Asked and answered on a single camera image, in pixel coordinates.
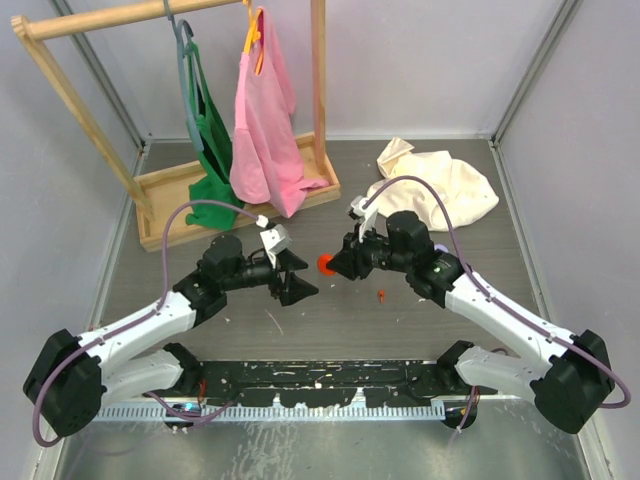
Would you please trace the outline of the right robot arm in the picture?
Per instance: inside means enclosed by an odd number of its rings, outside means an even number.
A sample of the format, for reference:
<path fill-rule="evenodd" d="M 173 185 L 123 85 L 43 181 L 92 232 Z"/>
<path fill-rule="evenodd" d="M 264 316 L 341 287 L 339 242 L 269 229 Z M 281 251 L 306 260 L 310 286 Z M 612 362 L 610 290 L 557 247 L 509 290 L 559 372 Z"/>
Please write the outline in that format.
<path fill-rule="evenodd" d="M 472 321 L 514 353 L 456 342 L 438 360 L 444 390 L 459 394 L 475 386 L 517 396 L 556 428 L 578 433 L 615 386 L 604 340 L 590 330 L 577 335 L 555 326 L 507 298 L 458 257 L 436 248 L 415 213 L 391 215 L 386 229 L 379 234 L 357 226 L 327 269 L 349 280 L 365 279 L 375 269 L 404 274 L 418 296 Z"/>

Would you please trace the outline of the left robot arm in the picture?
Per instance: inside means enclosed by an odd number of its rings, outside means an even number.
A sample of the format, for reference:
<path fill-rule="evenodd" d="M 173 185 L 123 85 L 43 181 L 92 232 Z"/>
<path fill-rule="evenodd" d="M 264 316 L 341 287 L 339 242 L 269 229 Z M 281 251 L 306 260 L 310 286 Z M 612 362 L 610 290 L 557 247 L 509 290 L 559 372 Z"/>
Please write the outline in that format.
<path fill-rule="evenodd" d="M 159 390 L 191 395 L 200 384 L 200 363 L 185 347 L 170 343 L 151 355 L 145 350 L 214 317 L 226 307 L 230 291 L 265 286 L 282 306 L 317 294 L 317 287 L 297 274 L 307 266 L 286 242 L 264 247 L 261 256 L 245 256 L 237 237 L 221 236 L 195 270 L 156 302 L 80 335 L 55 332 L 23 385 L 34 405 L 36 441 L 53 444 L 41 436 L 42 422 L 62 439 L 82 430 L 111 403 Z"/>

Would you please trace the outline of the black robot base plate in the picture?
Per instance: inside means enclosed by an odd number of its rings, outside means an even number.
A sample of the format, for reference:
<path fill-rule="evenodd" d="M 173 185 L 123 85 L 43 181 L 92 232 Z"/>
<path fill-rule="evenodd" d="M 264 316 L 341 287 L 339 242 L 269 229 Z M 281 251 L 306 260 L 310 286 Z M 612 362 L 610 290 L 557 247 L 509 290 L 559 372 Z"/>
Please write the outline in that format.
<path fill-rule="evenodd" d="M 199 361 L 177 343 L 168 346 L 187 361 L 177 384 L 161 390 L 166 397 L 194 397 L 213 405 L 269 408 L 286 412 L 336 407 L 344 409 L 357 395 L 369 411 L 432 407 L 449 395 L 466 398 L 462 406 L 440 415 L 451 428 L 467 428 L 477 416 L 480 389 L 448 369 L 443 360 Z"/>

